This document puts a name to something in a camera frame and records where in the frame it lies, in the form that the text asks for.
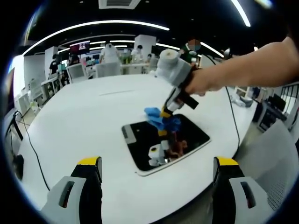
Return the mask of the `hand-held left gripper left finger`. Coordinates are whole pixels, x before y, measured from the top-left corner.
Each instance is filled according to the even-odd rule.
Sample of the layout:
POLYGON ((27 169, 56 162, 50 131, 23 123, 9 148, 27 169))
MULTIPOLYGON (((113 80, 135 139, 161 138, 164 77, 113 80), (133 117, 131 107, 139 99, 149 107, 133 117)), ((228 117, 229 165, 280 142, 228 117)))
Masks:
POLYGON ((41 212, 50 224, 101 224, 102 158, 84 158, 47 195, 41 212))

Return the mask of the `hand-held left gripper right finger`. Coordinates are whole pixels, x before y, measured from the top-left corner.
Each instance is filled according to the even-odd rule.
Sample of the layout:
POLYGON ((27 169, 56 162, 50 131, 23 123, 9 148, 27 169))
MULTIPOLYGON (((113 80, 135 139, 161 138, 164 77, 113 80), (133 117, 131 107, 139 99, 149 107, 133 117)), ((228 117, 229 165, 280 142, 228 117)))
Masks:
POLYGON ((211 223, 264 224, 269 218, 268 195, 239 164, 214 157, 211 223))

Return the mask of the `person's right hand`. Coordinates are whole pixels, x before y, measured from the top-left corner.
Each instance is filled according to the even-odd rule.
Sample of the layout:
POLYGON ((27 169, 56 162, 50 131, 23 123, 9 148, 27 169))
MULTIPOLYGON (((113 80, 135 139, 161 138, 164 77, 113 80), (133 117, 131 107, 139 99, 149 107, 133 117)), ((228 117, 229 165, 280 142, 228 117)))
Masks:
POLYGON ((225 85, 224 77, 225 73, 214 67, 194 70, 185 91, 189 95, 197 94, 199 96, 204 96, 209 91, 218 91, 225 85))

